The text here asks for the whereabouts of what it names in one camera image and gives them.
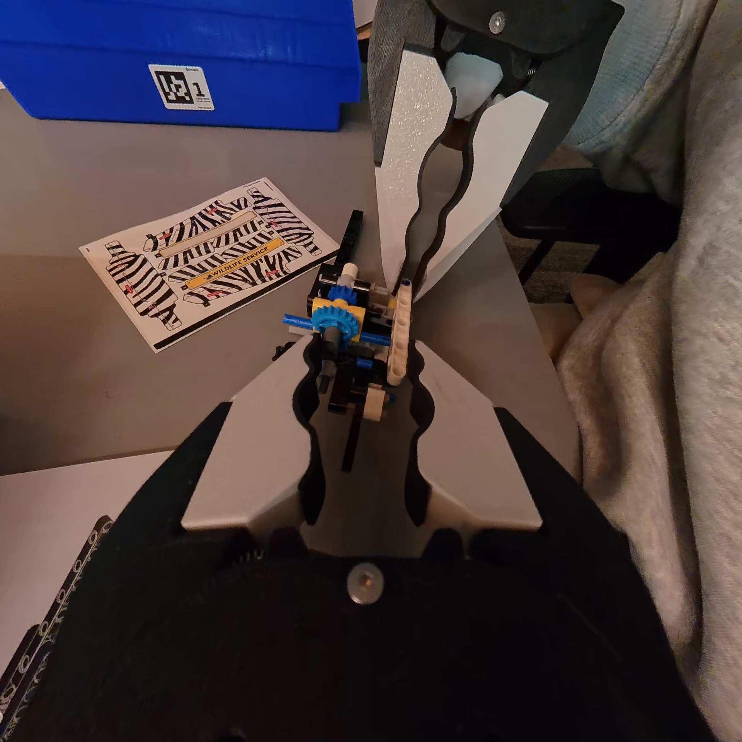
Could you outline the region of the beige cloth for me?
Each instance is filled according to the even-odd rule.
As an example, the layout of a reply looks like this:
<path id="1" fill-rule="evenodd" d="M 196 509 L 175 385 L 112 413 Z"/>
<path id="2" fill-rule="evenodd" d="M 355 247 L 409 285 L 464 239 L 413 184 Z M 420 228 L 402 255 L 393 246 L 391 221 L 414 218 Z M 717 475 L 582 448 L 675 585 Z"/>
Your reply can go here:
<path id="1" fill-rule="evenodd" d="M 567 341 L 582 320 L 592 311 L 592 277 L 577 275 L 571 284 L 572 303 L 534 304 L 534 318 L 543 347 L 553 363 L 556 363 Z"/>

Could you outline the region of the lego gear assembly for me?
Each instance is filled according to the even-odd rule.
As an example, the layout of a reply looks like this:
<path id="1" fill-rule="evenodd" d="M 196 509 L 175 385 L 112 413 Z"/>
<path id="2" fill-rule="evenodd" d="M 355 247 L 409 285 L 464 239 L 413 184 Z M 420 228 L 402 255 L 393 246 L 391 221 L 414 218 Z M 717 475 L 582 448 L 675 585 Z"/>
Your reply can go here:
<path id="1" fill-rule="evenodd" d="M 380 422 L 407 375 L 412 286 L 397 292 L 359 275 L 355 250 L 364 213 L 354 210 L 335 258 L 320 265 L 306 300 L 306 317 L 285 314 L 283 323 L 303 331 L 309 369 L 292 390 L 293 413 L 308 428 L 321 399 L 330 413 L 351 415 L 340 469 L 352 471 L 363 422 Z"/>

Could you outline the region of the black chair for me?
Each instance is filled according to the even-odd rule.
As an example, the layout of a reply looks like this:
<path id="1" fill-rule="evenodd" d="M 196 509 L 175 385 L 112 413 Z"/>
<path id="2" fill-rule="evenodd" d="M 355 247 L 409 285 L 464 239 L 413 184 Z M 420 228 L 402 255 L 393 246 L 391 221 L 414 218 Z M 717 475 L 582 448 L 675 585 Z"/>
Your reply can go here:
<path id="1" fill-rule="evenodd" d="M 500 220 L 509 235 L 536 242 L 518 273 L 522 287 L 558 243 L 594 246 L 581 273 L 626 283 L 674 245 L 681 208 L 654 194 L 611 189 L 595 168 L 560 168 L 533 175 Z"/>

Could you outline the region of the zebra striped sticker sheet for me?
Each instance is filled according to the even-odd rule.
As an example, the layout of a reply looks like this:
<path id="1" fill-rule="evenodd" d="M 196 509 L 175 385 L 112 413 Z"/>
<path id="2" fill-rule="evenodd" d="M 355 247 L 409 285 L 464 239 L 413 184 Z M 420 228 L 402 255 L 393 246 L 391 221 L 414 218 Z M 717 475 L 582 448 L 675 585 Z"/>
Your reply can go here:
<path id="1" fill-rule="evenodd" d="M 159 352 L 332 262 L 339 248 L 261 178 L 79 250 Z"/>

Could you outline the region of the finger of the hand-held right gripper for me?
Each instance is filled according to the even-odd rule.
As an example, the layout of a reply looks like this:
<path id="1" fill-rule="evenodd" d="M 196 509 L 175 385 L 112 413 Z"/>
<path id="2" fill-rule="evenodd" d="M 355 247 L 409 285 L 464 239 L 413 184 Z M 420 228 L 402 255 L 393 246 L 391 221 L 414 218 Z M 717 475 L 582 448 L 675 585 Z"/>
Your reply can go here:
<path id="1" fill-rule="evenodd" d="M 404 48 L 384 153 L 376 166 L 381 262 L 385 283 L 412 278 L 410 233 L 422 208 L 422 173 L 448 129 L 455 94 L 434 56 Z"/>
<path id="2" fill-rule="evenodd" d="M 420 299 L 496 219 L 502 201 L 548 109 L 520 91 L 488 107 L 465 148 L 459 185 L 441 209 L 432 256 L 416 290 Z"/>

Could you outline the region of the blue plastic bin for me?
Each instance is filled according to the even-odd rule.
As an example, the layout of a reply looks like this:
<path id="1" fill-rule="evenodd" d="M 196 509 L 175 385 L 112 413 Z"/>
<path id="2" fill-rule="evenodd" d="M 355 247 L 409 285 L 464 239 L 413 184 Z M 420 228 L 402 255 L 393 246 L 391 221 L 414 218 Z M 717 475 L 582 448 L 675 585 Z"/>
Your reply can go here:
<path id="1" fill-rule="evenodd" d="M 1 78 L 39 119 L 337 131 L 352 2 L 8 1 Z"/>

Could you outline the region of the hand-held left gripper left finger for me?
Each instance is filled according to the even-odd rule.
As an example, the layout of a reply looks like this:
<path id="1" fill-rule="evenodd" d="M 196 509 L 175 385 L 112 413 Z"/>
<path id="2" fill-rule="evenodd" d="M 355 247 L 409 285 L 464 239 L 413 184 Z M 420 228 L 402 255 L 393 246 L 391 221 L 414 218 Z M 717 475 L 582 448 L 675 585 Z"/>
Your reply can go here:
<path id="1" fill-rule="evenodd" d="M 258 543 L 279 528 L 316 524 L 325 499 L 318 433 L 322 344 L 294 342 L 231 401 L 181 524 L 246 528 Z"/>

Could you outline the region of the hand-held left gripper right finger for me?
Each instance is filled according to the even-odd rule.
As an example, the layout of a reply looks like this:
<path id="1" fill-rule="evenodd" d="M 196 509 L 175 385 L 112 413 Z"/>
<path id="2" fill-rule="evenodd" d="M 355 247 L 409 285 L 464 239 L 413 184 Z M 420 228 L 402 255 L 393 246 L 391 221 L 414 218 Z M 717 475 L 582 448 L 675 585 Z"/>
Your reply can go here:
<path id="1" fill-rule="evenodd" d="M 497 529 L 543 525 L 490 399 L 420 340 L 407 377 L 416 425 L 404 479 L 404 504 L 427 532 L 449 528 L 468 543 Z"/>

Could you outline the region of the lego instruction booklet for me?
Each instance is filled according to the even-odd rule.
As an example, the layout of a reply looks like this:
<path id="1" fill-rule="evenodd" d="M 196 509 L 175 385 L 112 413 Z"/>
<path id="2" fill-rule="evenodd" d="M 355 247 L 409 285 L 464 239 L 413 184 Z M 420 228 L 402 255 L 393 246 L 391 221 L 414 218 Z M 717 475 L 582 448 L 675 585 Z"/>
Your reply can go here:
<path id="1" fill-rule="evenodd" d="M 11 740 L 103 538 L 166 450 L 1 477 L 2 740 Z"/>

